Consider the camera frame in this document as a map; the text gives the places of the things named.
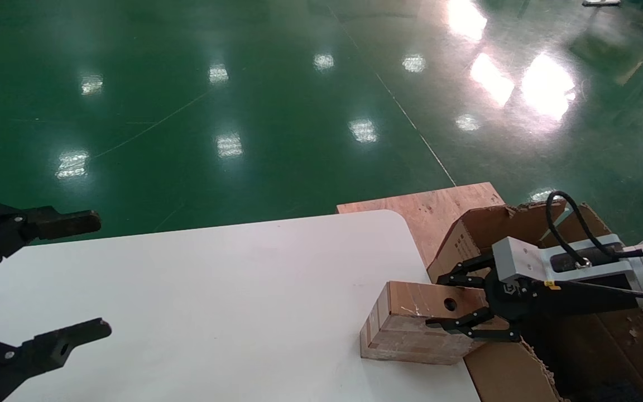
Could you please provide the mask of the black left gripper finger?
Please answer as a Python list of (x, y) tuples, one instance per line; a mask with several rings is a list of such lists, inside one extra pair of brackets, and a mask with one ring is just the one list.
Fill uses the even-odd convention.
[(74, 348), (110, 335), (110, 324), (95, 318), (41, 333), (17, 347), (0, 342), (0, 401), (10, 397), (28, 379), (62, 368)]
[(34, 240), (56, 240), (100, 231), (97, 212), (59, 213), (52, 206), (18, 209), (0, 204), (0, 263)]

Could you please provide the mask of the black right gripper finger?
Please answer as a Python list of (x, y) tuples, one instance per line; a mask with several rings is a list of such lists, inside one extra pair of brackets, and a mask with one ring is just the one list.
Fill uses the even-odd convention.
[(495, 258), (492, 254), (479, 255), (459, 262), (450, 273), (439, 275), (437, 284), (460, 288), (485, 288), (485, 279), (482, 276), (471, 275), (473, 272), (495, 267)]
[(479, 326), (497, 317), (490, 308), (484, 307), (460, 318), (429, 318), (428, 328), (442, 329), (449, 335), (464, 335), (479, 342), (520, 342), (520, 331), (512, 325), (508, 329), (484, 330)]

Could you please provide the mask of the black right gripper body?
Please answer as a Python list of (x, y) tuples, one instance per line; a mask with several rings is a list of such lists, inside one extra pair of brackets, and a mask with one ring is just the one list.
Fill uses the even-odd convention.
[(517, 287), (501, 282), (497, 274), (485, 277), (488, 308), (521, 333), (528, 323), (539, 318), (561, 318), (575, 315), (615, 312), (637, 308), (636, 298), (625, 289), (605, 289), (591, 283), (561, 285), (558, 290), (531, 284)]

